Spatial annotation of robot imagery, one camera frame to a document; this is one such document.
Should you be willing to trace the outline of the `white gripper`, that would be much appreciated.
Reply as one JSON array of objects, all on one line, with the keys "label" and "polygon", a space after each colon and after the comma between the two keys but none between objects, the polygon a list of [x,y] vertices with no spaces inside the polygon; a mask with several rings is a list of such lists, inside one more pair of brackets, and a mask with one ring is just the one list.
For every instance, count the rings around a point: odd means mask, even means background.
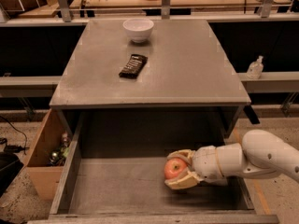
[{"label": "white gripper", "polygon": [[182,159],[194,170],[185,168],[177,177],[166,179],[164,183],[170,189],[189,189],[197,186],[201,181],[220,183],[224,179],[217,164],[214,146],[200,147],[196,151],[181,149],[170,153],[166,158]]}]

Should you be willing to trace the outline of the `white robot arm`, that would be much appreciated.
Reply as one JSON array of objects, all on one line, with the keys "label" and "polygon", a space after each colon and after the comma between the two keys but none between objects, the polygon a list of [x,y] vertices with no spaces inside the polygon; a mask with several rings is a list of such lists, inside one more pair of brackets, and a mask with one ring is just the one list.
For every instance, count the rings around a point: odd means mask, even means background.
[{"label": "white robot arm", "polygon": [[284,174],[299,182],[299,150],[264,130],[247,132],[241,143],[172,152],[167,164],[174,168],[165,176],[170,189],[188,189],[201,182],[225,186],[231,176],[269,179]]}]

